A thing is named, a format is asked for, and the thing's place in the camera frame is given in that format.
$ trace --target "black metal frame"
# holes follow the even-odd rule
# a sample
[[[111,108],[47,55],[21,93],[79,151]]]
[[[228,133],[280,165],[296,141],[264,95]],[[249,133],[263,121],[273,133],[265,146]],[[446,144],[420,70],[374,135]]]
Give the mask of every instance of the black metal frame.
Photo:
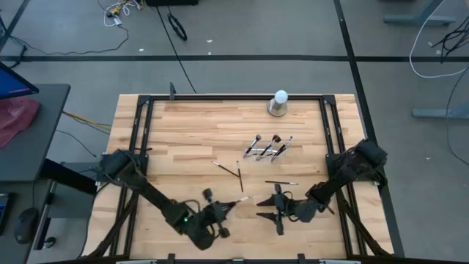
[[[267,101],[271,98],[272,98],[272,95],[203,95],[203,94],[175,95],[175,96],[139,95],[139,98],[137,100],[136,114],[135,114],[134,121],[133,121],[132,134],[130,137],[129,151],[134,153],[136,150],[136,139],[137,139],[138,132],[139,132],[141,112],[145,104],[147,104],[148,107],[147,107],[145,124],[143,128],[143,137],[141,140],[139,155],[147,155],[147,145],[148,145],[149,129],[150,129],[151,119],[152,119],[153,104],[157,100],[265,100]],[[322,117],[322,124],[324,126],[324,132],[325,132],[325,140],[326,140],[326,145],[328,148],[328,155],[333,155],[334,148],[333,148],[331,129],[329,126],[328,114],[327,114],[327,109],[326,109],[326,104],[329,104],[330,110],[332,112],[335,133],[336,133],[338,143],[339,143],[339,151],[340,152],[345,151],[345,143],[344,143],[344,138],[341,132],[341,126],[340,126],[340,121],[339,121],[339,112],[337,111],[336,100],[335,100],[334,95],[290,95],[289,99],[290,100],[311,100],[311,101],[317,101],[319,103],[321,117]],[[146,171],[147,171],[147,165],[145,164],[145,167],[142,168],[142,172],[146,174]],[[358,206],[357,206],[357,202],[355,198],[355,191],[353,189],[353,185],[349,184],[347,186],[347,190],[348,190],[348,195],[350,199],[350,205],[353,211],[358,215]],[[125,203],[123,201],[125,201],[126,196],[127,196],[127,190],[125,188],[122,188],[121,194],[119,196],[116,219],[118,219],[122,215],[122,211],[125,206]],[[127,234],[125,238],[125,245],[124,245],[124,254],[122,255],[124,257],[130,257],[130,250],[131,250],[132,238],[133,238],[133,229],[135,227],[135,220],[136,220],[136,208],[137,207],[134,206],[129,216],[128,230],[127,230]],[[347,224],[347,217],[345,216],[345,212],[340,206],[339,206],[339,216],[340,216],[341,229],[342,229],[342,235],[344,237],[344,247],[345,247],[345,251],[347,254],[347,258],[352,257],[354,254],[352,251],[352,242],[350,239],[350,231],[349,231],[348,224]],[[118,237],[119,237],[119,234],[117,234],[117,236],[114,238],[113,244],[111,245],[110,256],[116,256]],[[357,232],[357,238],[358,238],[360,255],[366,255],[365,241],[358,232]],[[305,261],[304,263],[310,263],[310,262],[317,263],[317,260],[304,260],[304,261]],[[226,262],[226,260],[184,260],[183,262],[184,263],[197,263],[197,262],[223,263],[223,262]],[[298,263],[298,260],[256,260],[256,263]]]

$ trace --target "metal stand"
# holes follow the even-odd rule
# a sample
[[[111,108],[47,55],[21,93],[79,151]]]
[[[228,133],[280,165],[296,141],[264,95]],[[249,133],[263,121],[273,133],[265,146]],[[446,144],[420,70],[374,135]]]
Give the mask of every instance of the metal stand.
[[[417,15],[385,15],[385,23],[400,23],[408,26],[422,26],[425,20],[435,11],[438,6],[444,0],[431,0],[429,1],[424,9]],[[432,15],[428,22],[427,26],[447,26],[450,23],[456,22],[456,18],[442,16],[442,15]]]
[[[446,109],[413,109],[412,115],[416,118],[445,118]],[[469,120],[469,103],[448,109],[449,119]]]

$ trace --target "computer mouse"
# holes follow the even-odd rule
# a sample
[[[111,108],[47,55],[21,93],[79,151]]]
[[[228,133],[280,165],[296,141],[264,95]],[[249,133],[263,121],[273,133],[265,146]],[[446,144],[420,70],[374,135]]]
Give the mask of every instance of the computer mouse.
[[[21,212],[15,227],[15,239],[20,244],[29,243],[33,238],[39,211],[36,208],[28,208]]]

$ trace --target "wooden tabletop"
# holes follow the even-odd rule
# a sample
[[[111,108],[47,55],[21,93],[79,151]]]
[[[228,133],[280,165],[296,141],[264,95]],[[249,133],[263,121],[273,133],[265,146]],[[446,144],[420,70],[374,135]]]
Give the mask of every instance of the wooden tabletop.
[[[118,148],[128,149],[137,97],[120,95],[108,153]],[[352,147],[363,138],[354,95],[336,95],[336,100],[345,144],[347,148]],[[255,100],[155,102],[148,143],[152,148],[148,152],[147,172],[151,184],[171,199],[197,199],[202,206],[207,204],[202,196],[205,188],[211,188],[213,198],[221,202],[244,196],[250,199],[238,204],[227,216],[224,226],[231,236],[218,238],[212,247],[200,251],[187,236],[177,234],[164,221],[160,211],[141,197],[131,258],[166,259],[168,253],[175,253],[177,259],[295,259],[299,253],[311,259],[345,257],[337,213],[317,213],[310,223],[293,223],[285,219],[282,236],[276,234],[273,222],[256,215],[257,212],[275,210],[274,207],[256,206],[274,193],[273,184],[265,183],[265,180],[299,183],[282,188],[291,191],[294,199],[305,199],[304,194],[313,184],[328,179],[327,147],[318,102],[290,100],[288,112],[283,117],[270,116],[266,103]],[[333,125],[329,107],[328,116]],[[263,145],[275,133],[284,140],[293,136],[292,146],[285,157],[274,164],[255,162],[250,158],[243,160],[243,149],[258,133],[265,139]],[[335,134],[333,138],[338,152]],[[238,178],[211,161],[232,171],[236,171],[236,161],[240,161],[244,192],[240,190]],[[363,224],[385,250],[392,252],[377,187],[370,182],[353,184]],[[106,187],[96,198],[84,254],[99,244],[114,223],[118,198],[119,187],[116,186]],[[330,206],[338,211],[335,198]],[[349,226],[357,254],[355,230],[350,221]],[[122,232],[119,244],[121,252],[124,234]]]

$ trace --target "pink plastic bag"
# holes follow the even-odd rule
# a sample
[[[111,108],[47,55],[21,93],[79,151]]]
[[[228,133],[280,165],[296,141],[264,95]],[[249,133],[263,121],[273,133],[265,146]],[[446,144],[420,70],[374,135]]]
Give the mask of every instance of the pink plastic bag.
[[[29,127],[39,106],[38,101],[26,96],[0,100],[0,147]]]

